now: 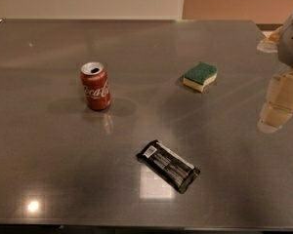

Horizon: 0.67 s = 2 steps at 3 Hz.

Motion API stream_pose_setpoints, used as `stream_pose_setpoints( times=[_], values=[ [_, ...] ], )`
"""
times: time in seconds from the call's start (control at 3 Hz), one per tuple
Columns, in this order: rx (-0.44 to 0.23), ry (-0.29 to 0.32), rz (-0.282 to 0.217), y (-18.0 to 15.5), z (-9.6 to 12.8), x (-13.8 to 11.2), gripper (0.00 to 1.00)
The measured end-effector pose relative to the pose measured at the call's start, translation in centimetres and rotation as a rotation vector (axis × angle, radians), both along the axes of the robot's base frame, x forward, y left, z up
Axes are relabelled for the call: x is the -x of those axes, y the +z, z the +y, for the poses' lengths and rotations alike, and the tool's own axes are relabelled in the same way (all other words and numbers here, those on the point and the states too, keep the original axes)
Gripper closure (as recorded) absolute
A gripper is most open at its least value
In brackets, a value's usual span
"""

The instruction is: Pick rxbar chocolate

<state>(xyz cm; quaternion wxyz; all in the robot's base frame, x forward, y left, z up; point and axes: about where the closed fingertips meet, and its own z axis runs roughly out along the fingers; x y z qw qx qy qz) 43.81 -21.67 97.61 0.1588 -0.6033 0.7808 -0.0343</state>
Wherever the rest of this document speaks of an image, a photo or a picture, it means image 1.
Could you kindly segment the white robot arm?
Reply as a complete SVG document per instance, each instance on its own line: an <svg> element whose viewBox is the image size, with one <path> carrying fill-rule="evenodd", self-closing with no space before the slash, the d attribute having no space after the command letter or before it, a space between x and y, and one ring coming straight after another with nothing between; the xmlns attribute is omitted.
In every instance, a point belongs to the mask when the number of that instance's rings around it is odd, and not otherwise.
<svg viewBox="0 0 293 234"><path fill-rule="evenodd" d="M264 53L277 53L278 60L290 68L273 76L260 113L258 128L272 134L293 115L293 13L281 27L262 40L257 49Z"/></svg>

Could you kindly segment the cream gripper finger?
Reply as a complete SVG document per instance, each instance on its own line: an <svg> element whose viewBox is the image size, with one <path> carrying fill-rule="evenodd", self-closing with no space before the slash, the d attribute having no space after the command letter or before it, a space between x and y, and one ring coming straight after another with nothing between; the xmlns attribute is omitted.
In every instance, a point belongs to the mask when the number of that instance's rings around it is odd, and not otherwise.
<svg viewBox="0 0 293 234"><path fill-rule="evenodd" d="M271 79L258 128L266 134L280 130L293 115L293 69Z"/></svg>

